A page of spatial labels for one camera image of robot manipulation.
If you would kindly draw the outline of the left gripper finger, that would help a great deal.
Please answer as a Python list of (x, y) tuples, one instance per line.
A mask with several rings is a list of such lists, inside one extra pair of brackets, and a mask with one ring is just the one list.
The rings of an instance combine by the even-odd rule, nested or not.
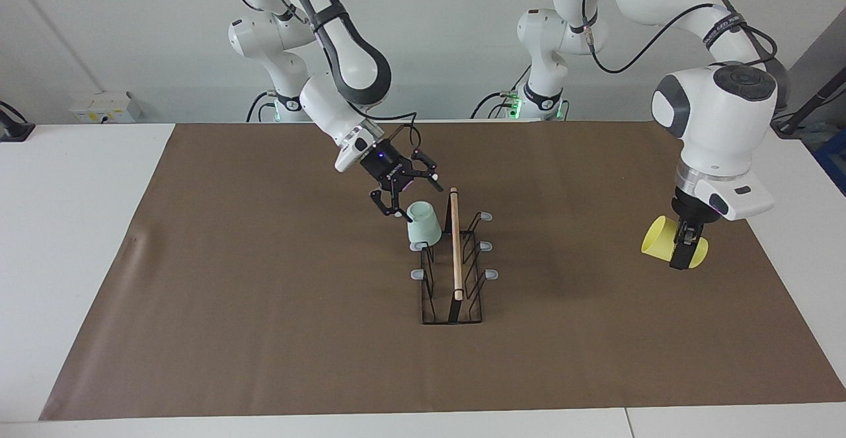
[(702, 234), (702, 224), (680, 221), (673, 237), (673, 252), (669, 266), (675, 270), (691, 269)]

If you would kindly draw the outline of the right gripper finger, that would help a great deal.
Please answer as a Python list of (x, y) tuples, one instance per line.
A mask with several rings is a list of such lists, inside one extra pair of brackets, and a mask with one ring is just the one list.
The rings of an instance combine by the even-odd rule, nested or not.
[[(417, 169), (414, 167), (414, 162), (419, 162), (423, 164), (423, 169)], [(406, 182), (406, 186), (408, 187), (414, 182), (415, 178), (425, 178), (427, 182), (429, 182), (433, 188), (436, 189), (438, 192), (443, 192), (444, 188), (440, 182), (438, 182), (438, 174), (436, 173), (436, 163), (425, 153), (421, 151), (421, 149), (413, 149), (410, 155), (410, 160), (408, 160), (406, 165), (406, 176), (408, 177), (408, 182)]]
[[(372, 202), (378, 210), (386, 216), (395, 216), (402, 219), (410, 219), (410, 216), (400, 205), (400, 194), (410, 187), (413, 181), (383, 181), (378, 182), (378, 187), (369, 193)], [(383, 202), (383, 193), (390, 196), (390, 204)]]

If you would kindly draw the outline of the yellow plastic cup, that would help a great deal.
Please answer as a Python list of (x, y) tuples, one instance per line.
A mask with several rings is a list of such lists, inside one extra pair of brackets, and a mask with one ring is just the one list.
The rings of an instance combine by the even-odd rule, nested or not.
[[(644, 236), (641, 244), (641, 252), (650, 255), (654, 258), (659, 258), (667, 263), (671, 261), (675, 248), (675, 235), (679, 224), (674, 219), (669, 219), (667, 216), (659, 216), (653, 221)], [(703, 260), (707, 257), (709, 251), (709, 242), (704, 237), (698, 241), (692, 260), (690, 260), (689, 267), (696, 268), (700, 266)]]

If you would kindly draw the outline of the pale green plastic cup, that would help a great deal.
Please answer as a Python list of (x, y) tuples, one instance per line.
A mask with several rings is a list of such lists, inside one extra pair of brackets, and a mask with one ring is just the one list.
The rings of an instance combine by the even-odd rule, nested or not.
[(419, 252), (435, 246), (442, 237), (442, 230), (433, 205), (426, 201), (417, 201), (408, 206), (406, 212), (412, 219), (412, 222), (407, 224), (410, 250)]

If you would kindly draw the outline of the blue crate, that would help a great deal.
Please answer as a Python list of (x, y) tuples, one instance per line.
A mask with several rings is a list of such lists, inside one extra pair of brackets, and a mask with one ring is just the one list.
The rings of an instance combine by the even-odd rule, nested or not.
[(814, 150), (812, 156), (846, 197), (846, 128)]

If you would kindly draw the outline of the black stand pole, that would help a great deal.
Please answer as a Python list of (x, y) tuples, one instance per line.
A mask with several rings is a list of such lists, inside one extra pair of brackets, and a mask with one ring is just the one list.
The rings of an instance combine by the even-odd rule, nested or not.
[(782, 138), (791, 136), (795, 133), (800, 123), (803, 122), (807, 116), (821, 107), (825, 102), (833, 100), (834, 92), (837, 89), (842, 88), (845, 84), (846, 65), (844, 65), (844, 67), (838, 71), (834, 77), (832, 77), (821, 89), (819, 89), (812, 98), (804, 103), (800, 109), (794, 111), (794, 113), (783, 115), (782, 117), (788, 116), (786, 121), (776, 122), (776, 119), (773, 119), (773, 123), (771, 123), (773, 124), (773, 130), (776, 131), (776, 134)]

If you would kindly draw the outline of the brown paper table mat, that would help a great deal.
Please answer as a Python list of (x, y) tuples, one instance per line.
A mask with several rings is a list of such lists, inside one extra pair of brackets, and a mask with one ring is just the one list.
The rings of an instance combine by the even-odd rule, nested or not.
[(499, 278), (423, 326), (402, 219), (306, 125), (175, 127), (43, 420), (846, 401), (750, 226), (640, 252), (679, 142), (646, 123), (432, 123)]

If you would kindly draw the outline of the white wall socket box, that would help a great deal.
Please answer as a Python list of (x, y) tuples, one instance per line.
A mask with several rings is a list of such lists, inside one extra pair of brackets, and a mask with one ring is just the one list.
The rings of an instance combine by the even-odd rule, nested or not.
[(100, 92), (76, 98), (69, 112), (83, 123), (136, 123), (142, 113), (139, 104), (127, 91)]

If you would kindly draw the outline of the black clamp mount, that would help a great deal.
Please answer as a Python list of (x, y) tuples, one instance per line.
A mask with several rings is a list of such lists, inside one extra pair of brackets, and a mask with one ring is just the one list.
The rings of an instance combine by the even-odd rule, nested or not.
[(34, 131), (36, 124), (30, 123), (15, 107), (0, 100), (0, 134), (2, 142), (24, 142)]

